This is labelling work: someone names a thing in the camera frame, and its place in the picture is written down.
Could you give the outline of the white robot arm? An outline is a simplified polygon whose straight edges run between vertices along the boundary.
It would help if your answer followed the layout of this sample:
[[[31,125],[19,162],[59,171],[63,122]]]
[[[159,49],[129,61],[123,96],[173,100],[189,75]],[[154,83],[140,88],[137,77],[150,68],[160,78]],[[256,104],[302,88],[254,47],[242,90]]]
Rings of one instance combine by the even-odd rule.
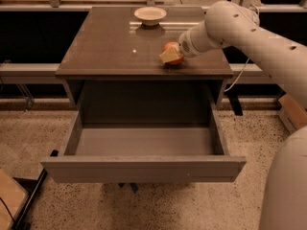
[[[204,20],[160,55],[164,63],[233,46],[302,107],[307,107],[307,47],[259,26],[255,11],[214,3]],[[291,134],[272,160],[259,230],[307,230],[307,126]]]

